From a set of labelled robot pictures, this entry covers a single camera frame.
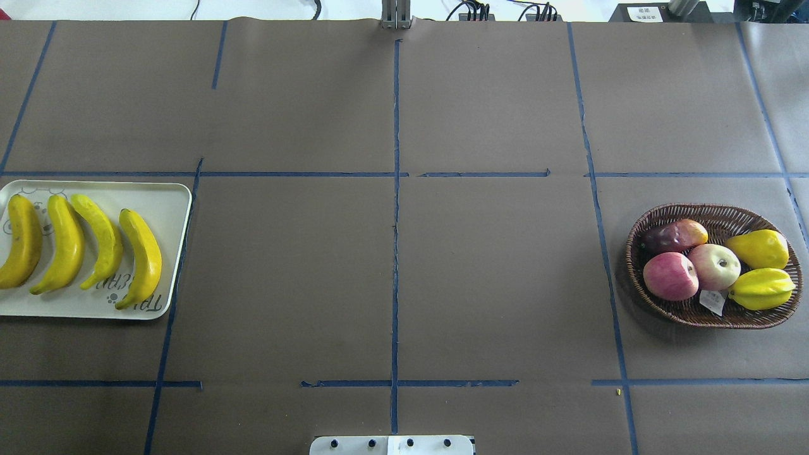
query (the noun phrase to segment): metal bracket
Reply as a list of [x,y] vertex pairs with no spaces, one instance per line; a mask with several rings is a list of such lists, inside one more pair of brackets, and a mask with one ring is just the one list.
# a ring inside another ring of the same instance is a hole
[[410,28],[410,0],[382,0],[382,28]]
[[474,439],[462,435],[321,436],[309,455],[474,455]]

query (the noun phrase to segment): blue tape line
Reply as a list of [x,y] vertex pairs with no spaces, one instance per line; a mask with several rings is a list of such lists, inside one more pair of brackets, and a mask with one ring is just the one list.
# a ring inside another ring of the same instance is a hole
[[151,177],[191,177],[194,176],[193,172],[151,172],[151,171],[134,171],[134,172],[118,172],[118,171],[9,171],[6,172],[7,176],[48,176],[48,177],[138,177],[138,176],[151,176]]
[[551,170],[544,172],[425,172],[419,177],[547,177]]
[[202,390],[202,381],[163,381],[163,387],[184,388]]
[[32,381],[5,380],[0,387],[155,387],[154,381]]
[[400,387],[513,387],[516,379],[489,381],[399,381]]
[[753,91],[756,93],[756,101],[758,101],[759,108],[761,109],[761,115],[764,117],[764,124],[767,127],[767,134],[769,135],[769,140],[773,144],[775,156],[778,159],[778,166],[781,168],[781,174],[783,175],[784,183],[786,184],[786,190],[790,194],[790,200],[792,201],[792,210],[795,212],[795,216],[798,218],[798,226],[801,229],[801,235],[803,235],[803,245],[807,250],[809,250],[809,232],[807,232],[803,214],[801,213],[801,208],[798,205],[798,200],[795,198],[795,191],[792,189],[792,182],[790,181],[790,177],[786,172],[784,157],[781,154],[781,148],[778,146],[778,140],[776,139],[775,132],[773,131],[773,124],[769,120],[769,114],[767,113],[767,108],[764,105],[764,98],[761,97],[761,91],[759,90],[758,79],[756,79],[756,73],[753,72],[753,66],[750,64],[750,55],[748,54],[748,47],[744,43],[744,34],[742,33],[742,26],[738,22],[736,23],[736,34],[739,36],[739,44],[742,47],[744,66],[748,69],[750,82],[752,83]]
[[301,381],[301,387],[313,389],[315,387],[390,387],[391,381],[317,381],[314,384]]
[[[519,384],[516,379],[495,379],[487,381],[397,381],[397,387],[512,387]],[[301,381],[301,387],[392,387],[391,381],[317,381],[314,384]]]
[[595,387],[615,387],[624,383],[632,386],[666,385],[809,385],[809,378],[789,379],[782,377],[765,378],[697,378],[697,379],[629,379],[627,381],[598,379],[592,381]]
[[705,177],[705,178],[772,178],[783,177],[779,172],[596,172],[596,177]]
[[[9,171],[7,176],[152,176],[152,177],[193,177],[195,172],[187,171]],[[262,172],[262,171],[208,171],[201,172],[203,177],[394,177],[395,172]],[[400,172],[400,176],[409,176]]]
[[393,43],[393,189],[396,194],[393,211],[393,308],[391,335],[391,434],[399,434],[399,47]]
[[149,428],[146,430],[146,444],[143,448],[144,455],[151,453],[152,438],[155,435],[155,424],[157,423],[157,413],[160,407],[160,393],[163,388],[163,378],[166,375],[166,360],[168,359],[168,347],[172,340],[172,327],[174,326],[174,317],[177,312],[177,292],[180,289],[180,276],[183,272],[183,265],[185,264],[185,255],[188,252],[188,231],[191,229],[191,222],[193,220],[194,208],[197,204],[197,191],[199,190],[200,174],[202,171],[201,158],[197,163],[197,171],[194,176],[194,185],[191,190],[191,208],[188,210],[188,224],[185,227],[185,235],[183,238],[183,248],[180,250],[180,260],[177,264],[177,275],[174,280],[174,290],[172,293],[172,307],[168,311],[168,323],[166,324],[166,335],[163,338],[163,353],[160,356],[160,367],[157,373],[157,381],[155,384],[155,396],[152,399],[152,410],[149,418]]
[[204,177],[396,177],[396,172],[203,172]]
[[615,303],[615,288],[612,284],[612,271],[607,253],[607,239],[604,235],[604,222],[601,218],[601,205],[599,204],[598,187],[595,181],[595,165],[593,164],[593,153],[590,147],[590,138],[587,136],[585,126],[584,97],[582,95],[582,83],[578,74],[578,61],[576,59],[576,45],[573,38],[573,26],[567,23],[567,37],[570,43],[570,60],[573,62],[573,76],[576,82],[576,96],[578,98],[578,115],[582,122],[582,137],[584,148],[587,150],[587,167],[590,170],[590,187],[593,194],[593,206],[595,208],[595,221],[599,229],[599,242],[601,243],[601,258],[604,261],[604,272],[607,274],[607,284],[609,285],[610,308],[612,309],[612,328],[615,332],[615,346],[618,354],[618,364],[621,370],[621,380],[625,383],[624,406],[626,409],[626,424],[629,429],[629,443],[632,447],[632,454],[637,455],[637,435],[635,433],[635,418],[632,412],[632,398],[629,393],[629,385],[626,383],[626,362],[624,359],[624,343],[621,340],[621,325],[618,321],[618,309]]
[[212,90],[216,90],[219,82],[219,67],[222,65],[222,51],[225,49],[225,36],[227,35],[227,21],[222,21],[222,35],[219,37],[219,52],[216,54],[216,67],[214,68],[214,81],[210,84]]
[[51,22],[50,31],[48,31],[48,37],[45,38],[45,44],[42,46],[42,52],[40,53],[40,59],[36,63],[36,67],[34,68],[34,74],[31,76],[31,82],[28,83],[28,90],[25,92],[25,97],[23,98],[23,103],[19,106],[19,113],[17,113],[17,121],[14,122],[14,128],[11,130],[11,136],[8,138],[8,145],[6,145],[6,153],[2,157],[2,161],[0,161],[0,175],[6,170],[6,163],[8,163],[8,157],[11,155],[11,149],[14,148],[14,140],[17,139],[17,132],[19,131],[19,125],[23,122],[23,116],[25,115],[25,109],[28,107],[28,101],[31,99],[31,94],[34,92],[34,85],[36,84],[36,78],[40,75],[40,70],[42,69],[42,62],[45,60],[45,54],[48,53],[48,47],[50,47],[50,41],[53,38],[53,32],[56,30],[56,21],[54,20]]

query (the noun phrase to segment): black device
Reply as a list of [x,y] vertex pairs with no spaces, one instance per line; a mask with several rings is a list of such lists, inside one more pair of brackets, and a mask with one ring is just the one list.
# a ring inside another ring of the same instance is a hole
[[713,23],[708,3],[699,2],[687,15],[678,16],[669,10],[669,3],[619,3],[610,22],[687,22]]

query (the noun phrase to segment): white label sticker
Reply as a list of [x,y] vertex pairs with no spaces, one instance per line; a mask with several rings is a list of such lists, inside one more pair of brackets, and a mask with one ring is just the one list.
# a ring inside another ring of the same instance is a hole
[[717,316],[722,315],[722,309],[725,308],[726,298],[727,294],[725,292],[700,291],[700,305],[709,309]]
[[633,22],[662,22],[660,9],[656,6],[627,6],[626,13]]

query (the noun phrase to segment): black cable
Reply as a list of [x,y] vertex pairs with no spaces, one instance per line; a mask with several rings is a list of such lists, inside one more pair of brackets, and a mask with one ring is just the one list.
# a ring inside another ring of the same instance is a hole
[[315,15],[312,16],[312,20],[317,20],[320,17],[320,12],[323,10],[323,5],[320,4],[320,0],[315,0]]
[[547,21],[545,20],[545,16],[546,16],[546,15],[548,15],[548,14],[550,13],[550,6],[551,6],[551,4],[550,4],[550,3],[545,3],[545,7],[544,7],[544,8],[542,8],[542,14],[541,14],[541,15],[536,16],[536,20],[537,20],[537,21],[547,22]]
[[528,6],[525,7],[525,9],[523,10],[523,13],[521,15],[519,15],[519,18],[517,19],[517,22],[523,20],[523,17],[525,16],[525,13],[527,13],[528,10],[530,10],[531,8],[536,8],[536,15],[537,15],[537,17],[539,17],[539,15],[540,15],[540,6],[537,5],[536,3],[532,3],[531,5],[528,5]]
[[197,5],[194,7],[194,11],[191,13],[191,17],[189,17],[188,20],[194,20],[194,15],[197,13],[199,9],[200,9],[200,0],[197,0]]
[[452,15],[455,14],[455,12],[458,11],[463,5],[466,5],[469,11],[469,18],[471,19],[472,12],[477,11],[477,6],[474,3],[469,2],[468,0],[464,0],[461,3],[458,3],[458,6],[456,6],[454,10],[450,11],[450,14],[447,16],[447,20],[452,19]]

